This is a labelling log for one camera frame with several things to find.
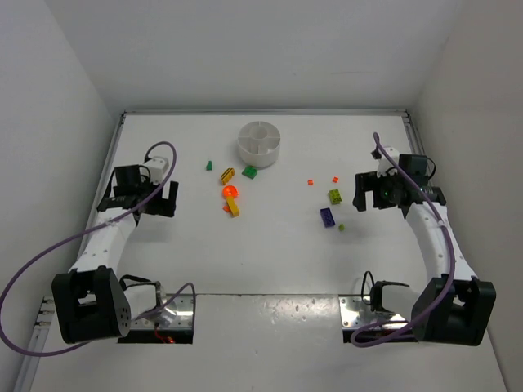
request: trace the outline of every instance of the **blue block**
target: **blue block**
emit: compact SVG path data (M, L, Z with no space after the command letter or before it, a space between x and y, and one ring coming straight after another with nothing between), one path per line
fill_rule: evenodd
M333 213L330 211L330 208L322 208L320 210L320 215L325 227L333 227L336 225L336 223L334 223Z

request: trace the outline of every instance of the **tabletop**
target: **tabletop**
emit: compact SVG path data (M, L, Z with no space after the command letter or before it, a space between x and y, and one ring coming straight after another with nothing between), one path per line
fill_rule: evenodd
M236 151L239 129L252 121L281 133L277 162L254 179L241 175L246 165ZM337 294L359 292L366 270L419 291L427 283L401 212L374 211L370 200L367 212L351 205L354 175L377 166L374 131L383 144L410 151L400 116L128 115L110 166L141 163L150 145L168 140L180 189L173 219L141 218L117 275L158 279L168 292L193 282L194 343L93 342L42 359L32 391L504 390L487 335L479 347L342 343ZM170 156L163 147L153 154ZM228 167L236 171L236 218L222 210ZM341 204L330 204L331 189ZM325 207L344 231L324 228ZM64 345L54 322L45 350Z

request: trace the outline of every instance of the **gray wall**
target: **gray wall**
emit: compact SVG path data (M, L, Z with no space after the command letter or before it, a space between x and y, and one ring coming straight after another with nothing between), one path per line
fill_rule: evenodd
M46 0L113 114L404 108L461 0Z
M461 248L498 298L489 331L510 390L523 385L523 2L467 2L414 111Z
M113 120L43 0L0 4L0 287L43 248L78 232L96 190ZM26 346L51 277L78 243L30 269L2 312ZM12 390L22 357L0 344L0 390Z

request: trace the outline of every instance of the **green cube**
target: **green cube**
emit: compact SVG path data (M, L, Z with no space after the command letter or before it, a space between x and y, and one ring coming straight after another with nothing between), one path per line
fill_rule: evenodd
M252 180L254 177L256 177L256 174L258 174L258 170L252 166L247 166L242 174Z
M342 202L342 196L340 196L340 191L337 189L329 191L329 198L332 204L339 204Z

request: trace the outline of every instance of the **yellow rectangular block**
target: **yellow rectangular block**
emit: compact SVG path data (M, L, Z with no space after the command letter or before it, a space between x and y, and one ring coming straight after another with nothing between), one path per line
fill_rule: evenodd
M238 209L238 206L236 205L235 200L233 199L233 197L229 196L228 198L226 198L226 202L227 202L227 205L230 208L230 213L232 214L232 216L238 216L239 215L239 209Z
M229 182L229 180L232 178L232 176L235 174L235 169L233 169L232 167L229 167L227 170L225 170L223 172L223 174L221 175L221 183L223 185L225 185L226 183Z

